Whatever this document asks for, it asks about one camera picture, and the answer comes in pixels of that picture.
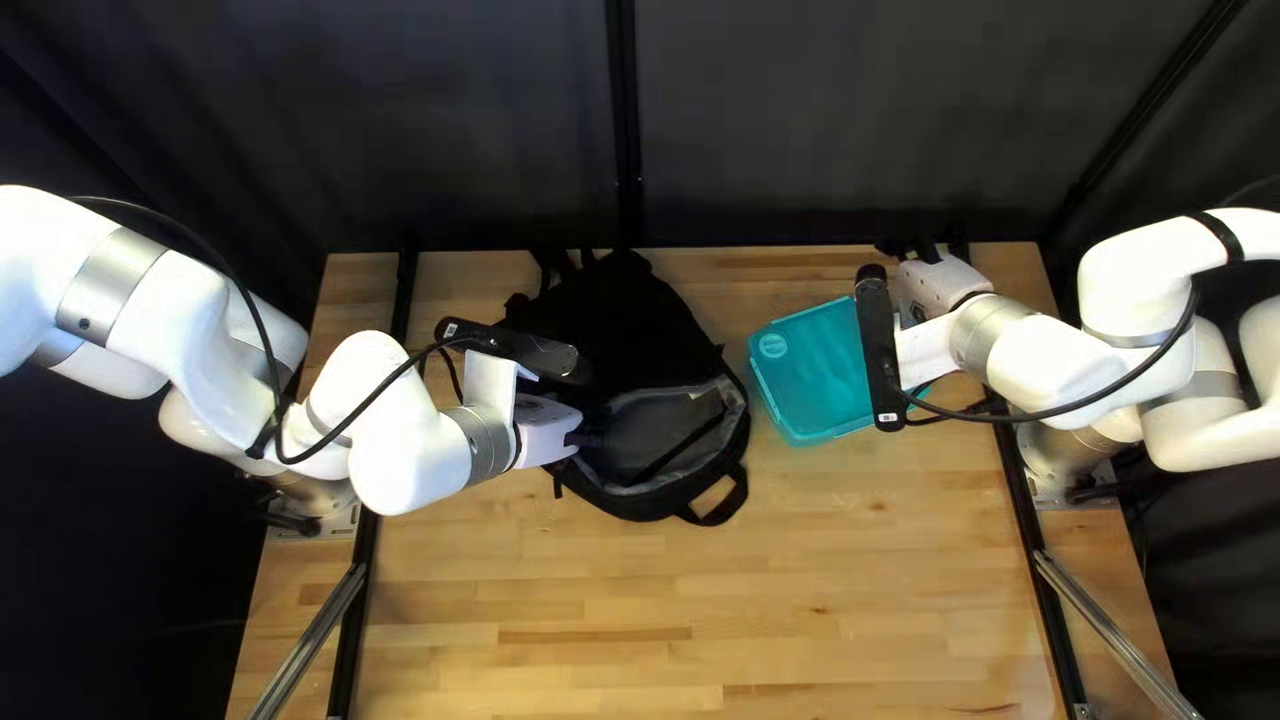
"sticker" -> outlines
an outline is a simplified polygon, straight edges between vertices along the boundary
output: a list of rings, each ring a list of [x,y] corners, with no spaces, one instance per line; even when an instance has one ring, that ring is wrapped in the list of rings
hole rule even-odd
[[[777,360],[787,354],[787,338],[780,333],[764,333],[760,336],[760,354]]]

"wooden tabletop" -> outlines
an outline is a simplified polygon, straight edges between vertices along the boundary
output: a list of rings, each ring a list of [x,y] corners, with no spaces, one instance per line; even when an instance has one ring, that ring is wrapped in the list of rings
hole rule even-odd
[[[751,332],[849,293],[864,263],[893,272],[869,247],[644,255],[744,379]],[[1001,293],[1053,311],[1034,245],[977,243],[973,260]],[[303,393],[342,338],[387,328],[394,277],[390,254],[330,256]],[[525,252],[424,254],[408,346],[426,345],[442,315],[494,322],[511,293],[536,287]],[[452,397],[438,360],[428,384]],[[955,375],[931,400],[963,406],[978,393]],[[1062,716],[991,428],[792,448],[758,400],[754,410],[751,497],[721,528],[625,523],[571,493],[553,500],[536,469],[387,518],[355,716]],[[1119,511],[1041,519],[1055,556],[1167,671]],[[244,716],[349,560],[349,541],[266,544],[228,717]],[[1156,717],[1069,623],[1103,717]],[[334,646],[282,717],[325,716]]]

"black backpack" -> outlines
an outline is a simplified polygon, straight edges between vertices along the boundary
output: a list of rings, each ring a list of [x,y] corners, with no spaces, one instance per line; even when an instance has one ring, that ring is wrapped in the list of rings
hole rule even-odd
[[[748,497],[742,454],[751,415],[742,383],[689,306],[630,250],[576,268],[563,250],[534,251],[543,269],[535,299],[507,301],[507,327],[575,345],[590,382],[543,379],[521,392],[554,398],[584,415],[567,443],[579,452],[545,469],[556,497],[568,487],[625,520],[675,515],[719,525]],[[550,286],[550,277],[561,282]],[[689,503],[723,477],[733,489],[710,512]]]

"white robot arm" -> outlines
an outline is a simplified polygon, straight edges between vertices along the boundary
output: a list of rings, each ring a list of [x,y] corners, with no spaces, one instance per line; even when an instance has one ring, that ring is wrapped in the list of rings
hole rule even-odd
[[[307,333],[260,299],[253,305],[276,368],[291,375]],[[531,377],[517,363],[468,350],[466,402],[442,411],[406,365],[404,348],[384,333],[362,332],[338,346],[311,395],[288,406],[261,457],[250,457],[276,397],[261,336],[228,278],[28,187],[0,187],[0,374],[29,359],[124,398],[169,382],[160,424],[175,441],[255,475],[292,466],[326,480],[349,477],[365,505],[381,514],[407,512],[534,459],[544,464],[577,450],[563,445],[581,420],[576,411],[539,400],[532,411],[517,413],[516,377]],[[348,419],[379,386],[376,400]],[[343,424],[332,442],[312,448]]]
[[[1280,259],[1280,214],[1252,208],[1117,234],[1080,263],[1083,329],[992,293],[986,278],[952,256],[904,261],[899,314],[916,324],[896,336],[901,387],[960,369],[1020,410],[1044,411],[1106,388],[1171,340],[1166,355],[1133,382],[1043,423],[1071,430],[1098,452],[1146,439],[1152,460],[1174,471],[1280,456],[1280,297],[1240,319],[1258,409],[1244,404],[1225,341],[1210,322],[1196,318],[1187,333],[1170,338],[1196,273],[1268,259]]]

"container lid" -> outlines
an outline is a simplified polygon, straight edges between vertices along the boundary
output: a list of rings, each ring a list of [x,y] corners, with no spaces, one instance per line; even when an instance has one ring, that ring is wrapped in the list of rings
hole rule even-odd
[[[750,338],[751,370],[769,415],[794,446],[817,445],[873,421],[852,297],[780,318]]]

